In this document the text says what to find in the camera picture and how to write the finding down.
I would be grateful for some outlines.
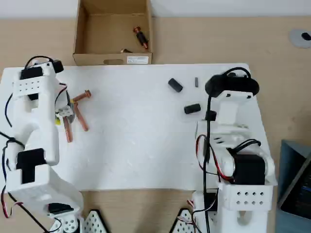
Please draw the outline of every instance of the wooden table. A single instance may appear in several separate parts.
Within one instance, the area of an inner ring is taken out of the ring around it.
[[[74,65],[74,27],[74,19],[0,20],[0,73],[4,67],[24,65],[35,54]],[[311,17],[156,18],[154,27],[154,64],[249,64],[260,84],[259,107],[276,165],[281,139],[311,145],[311,49],[295,48],[288,40],[293,28],[311,31]],[[191,192],[131,190],[83,195],[85,213],[100,208],[112,233],[167,233]],[[49,225],[46,217],[38,218]],[[12,219],[1,214],[0,225],[13,233],[42,232],[18,208]],[[273,220],[268,232],[274,232]]]

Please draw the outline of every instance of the white foam board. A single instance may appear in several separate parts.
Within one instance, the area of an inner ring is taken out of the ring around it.
[[[84,132],[75,120],[73,142],[67,143],[63,126],[58,127],[60,162],[53,169],[79,190],[202,190],[195,130],[196,121],[206,112],[204,85],[214,74],[236,66],[248,69],[246,64],[65,67],[57,78],[68,84],[72,98],[85,89],[92,93],[89,100],[79,103],[89,131]],[[4,70],[0,84],[3,110],[12,93],[13,76],[19,70]],[[199,88],[194,86],[194,77],[199,78]],[[183,85],[180,93],[168,86],[170,78]],[[202,110],[186,115],[183,108],[192,103],[200,103]],[[256,98],[240,109],[237,121],[249,125],[262,148],[270,153]],[[4,114],[0,114],[0,129],[11,133]],[[27,148],[40,147],[40,140],[39,131],[33,132]],[[0,146],[4,143],[5,138],[0,137]],[[215,187],[214,179],[208,177],[207,187]]]

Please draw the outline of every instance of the open cardboard box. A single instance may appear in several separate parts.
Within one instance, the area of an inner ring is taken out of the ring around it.
[[[133,32],[137,26],[148,50]],[[73,58],[78,66],[151,64],[152,35],[149,0],[80,0]]]

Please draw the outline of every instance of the robotic arm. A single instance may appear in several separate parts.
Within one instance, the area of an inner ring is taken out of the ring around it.
[[[216,119],[210,123],[209,150],[213,156],[207,171],[221,173],[222,177],[213,204],[216,213],[212,214],[212,206],[207,207],[202,192],[192,196],[194,210],[199,210],[195,219],[201,232],[209,232],[210,227],[212,233],[265,233],[272,207],[273,186],[277,184],[274,161],[260,148],[261,143],[252,139],[250,130],[236,123],[239,107],[259,92],[259,85],[248,72],[248,77],[230,73],[239,69],[245,71],[241,67],[231,69],[213,76],[205,86],[212,100],[219,103]],[[206,134],[207,124],[198,122],[198,134]]]
[[[41,133],[41,148],[28,150],[10,143],[6,189],[24,206],[37,213],[57,218],[65,232],[83,232],[82,194],[62,180],[53,170],[59,162],[58,130],[55,106],[59,94],[56,74],[63,71],[60,61],[26,67],[14,78],[13,137],[24,145],[31,133]],[[67,100],[60,108],[66,108]]]

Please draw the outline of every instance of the copper bolt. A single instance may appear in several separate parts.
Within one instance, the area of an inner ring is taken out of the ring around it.
[[[78,95],[77,97],[73,98],[73,102],[78,102],[79,100],[82,100],[86,97],[90,98],[92,96],[91,92],[89,90],[85,90],[85,93]]]
[[[72,132],[70,130],[70,125],[66,116],[63,117],[64,127],[66,131],[67,142],[72,142]]]
[[[141,46],[143,46],[146,50],[148,49],[148,40],[146,39],[145,35],[140,30],[140,27],[135,27],[133,32],[136,34],[138,41],[140,42]]]
[[[84,120],[84,118],[83,118],[81,112],[80,112],[79,109],[78,109],[78,103],[75,102],[75,103],[73,104],[73,108],[74,108],[74,112],[76,113],[76,116],[77,116],[77,118],[78,118],[80,124],[82,125],[83,130],[84,130],[84,131],[88,131],[88,126],[87,126],[87,124],[86,124],[86,121]]]

